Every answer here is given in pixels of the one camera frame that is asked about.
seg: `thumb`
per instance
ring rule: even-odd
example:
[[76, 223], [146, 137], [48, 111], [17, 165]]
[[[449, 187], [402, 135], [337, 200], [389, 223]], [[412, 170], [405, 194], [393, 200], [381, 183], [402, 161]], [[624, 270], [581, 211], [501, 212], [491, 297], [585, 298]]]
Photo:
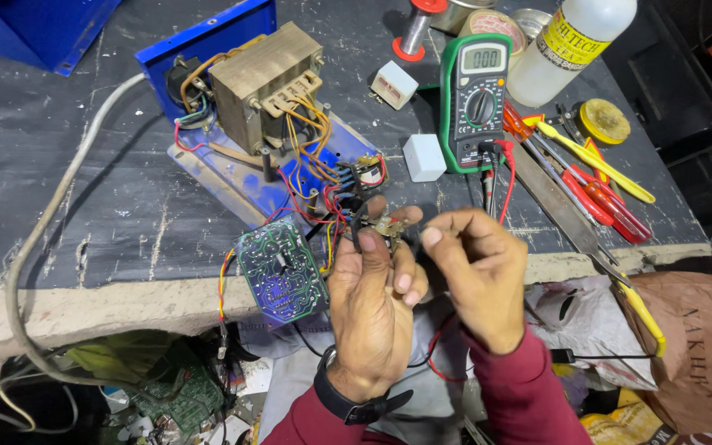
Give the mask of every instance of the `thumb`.
[[361, 246], [361, 279], [352, 295], [383, 298], [391, 267], [389, 249], [381, 234], [373, 229], [362, 229], [357, 236]]
[[454, 295], [464, 295], [480, 282], [480, 275], [471, 268], [463, 245], [450, 234], [428, 227], [422, 232], [422, 245], [447, 278]]

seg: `wooden stick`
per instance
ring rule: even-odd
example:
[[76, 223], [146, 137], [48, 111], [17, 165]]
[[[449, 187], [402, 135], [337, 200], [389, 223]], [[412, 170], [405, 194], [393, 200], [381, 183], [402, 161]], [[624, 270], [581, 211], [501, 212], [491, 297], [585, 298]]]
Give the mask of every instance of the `wooden stick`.
[[[221, 153], [224, 156], [231, 157], [232, 159], [235, 159], [236, 161], [241, 161], [241, 162], [246, 162], [250, 166], [256, 167], [258, 169], [262, 170], [262, 157], [260, 156], [249, 156], [246, 155], [245, 153], [241, 153], [240, 151], [233, 150], [232, 148], [227, 148], [224, 147], [221, 144], [217, 143], [209, 143], [208, 147], [211, 147], [212, 149], [216, 150], [218, 153]], [[273, 159], [271, 159], [271, 167], [274, 169], [279, 168], [279, 164], [274, 162]]]

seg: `bottle label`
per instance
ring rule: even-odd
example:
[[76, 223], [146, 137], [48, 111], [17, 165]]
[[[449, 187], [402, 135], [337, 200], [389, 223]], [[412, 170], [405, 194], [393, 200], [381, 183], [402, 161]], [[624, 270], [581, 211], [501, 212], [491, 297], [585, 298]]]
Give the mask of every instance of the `bottle label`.
[[535, 38], [535, 45], [546, 59], [563, 70], [581, 71], [611, 42], [590, 39], [570, 25], [557, 10], [548, 25]]

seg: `hand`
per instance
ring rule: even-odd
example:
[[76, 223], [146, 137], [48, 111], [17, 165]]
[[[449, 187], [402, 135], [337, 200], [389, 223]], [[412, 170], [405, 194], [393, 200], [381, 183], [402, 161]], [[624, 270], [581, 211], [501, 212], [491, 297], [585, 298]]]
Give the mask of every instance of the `hand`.
[[[386, 199], [373, 197], [367, 205], [370, 217], [378, 218]], [[422, 210], [405, 207], [389, 216], [416, 224]], [[363, 229], [354, 236], [361, 254], [343, 238], [328, 279], [337, 345], [328, 379], [343, 396], [361, 403], [384, 395], [403, 376], [414, 329], [411, 308], [427, 293], [427, 275], [406, 243], [391, 258], [375, 230]]]
[[494, 354], [515, 351], [526, 329], [526, 243], [484, 211], [464, 208], [430, 220], [422, 244], [471, 334]]

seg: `plastic bottle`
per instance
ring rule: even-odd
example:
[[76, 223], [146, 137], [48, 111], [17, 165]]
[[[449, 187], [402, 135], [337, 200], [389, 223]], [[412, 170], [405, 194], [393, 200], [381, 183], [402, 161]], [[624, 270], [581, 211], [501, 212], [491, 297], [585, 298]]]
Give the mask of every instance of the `plastic bottle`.
[[637, 0], [565, 0], [507, 76], [519, 103], [548, 103], [578, 76], [636, 15]]

